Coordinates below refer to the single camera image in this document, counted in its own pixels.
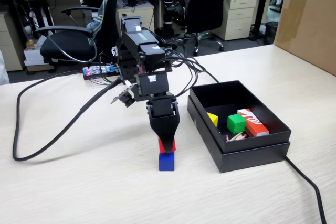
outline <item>stacked blocks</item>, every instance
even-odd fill
[[[211,121],[214,123],[214,125],[217,127],[218,126],[218,116],[211,114],[207,112],[208,116],[210,117]]]
[[[236,134],[245,131],[246,120],[239,114],[230,115],[226,126],[233,134]]]
[[[159,147],[160,147],[160,154],[159,154],[159,171],[161,172],[167,172],[167,171],[174,171],[175,170],[175,139],[173,142],[173,150],[169,153],[167,153],[163,145],[161,143],[161,140],[159,139]]]

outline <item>drawer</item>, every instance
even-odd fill
[[[8,31],[0,32],[0,46],[13,45],[12,38]]]
[[[154,22],[152,21],[152,23],[142,23],[141,26],[144,27],[144,28],[147,28],[149,29],[149,25],[151,25],[151,31],[154,32]]]
[[[257,0],[229,0],[229,9],[242,9],[255,7]]]
[[[228,20],[225,40],[247,38],[251,29],[252,18]]]
[[[13,45],[0,46],[0,51],[4,57],[6,71],[16,71],[23,69],[23,65],[20,62]]]
[[[8,31],[4,17],[0,17],[0,31]]]
[[[118,11],[119,20],[121,21],[121,18],[124,18],[124,17],[136,17],[136,16],[140,16],[142,23],[150,23],[151,22],[151,18],[153,16],[153,11],[154,11],[153,9],[137,10],[137,8],[135,8],[134,12],[123,12],[123,11],[120,10],[120,11]]]
[[[227,19],[231,20],[231,19],[239,19],[239,18],[252,18],[253,12],[254,12],[254,8],[229,10]]]

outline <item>red block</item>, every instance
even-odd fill
[[[165,153],[166,151],[165,151],[164,148],[163,148],[163,145],[162,145],[162,142],[161,142],[160,138],[157,138],[157,139],[159,139],[160,153]],[[176,151],[175,139],[174,139],[174,142],[173,142],[173,150],[172,150],[172,151],[173,151],[173,152]]]

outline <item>yellow block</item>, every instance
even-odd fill
[[[210,117],[211,121],[214,123],[214,125],[217,127],[218,126],[218,116],[211,114],[211,113],[207,113],[207,114]]]

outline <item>blue block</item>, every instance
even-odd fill
[[[159,171],[174,171],[175,163],[174,152],[160,153],[159,155]]]

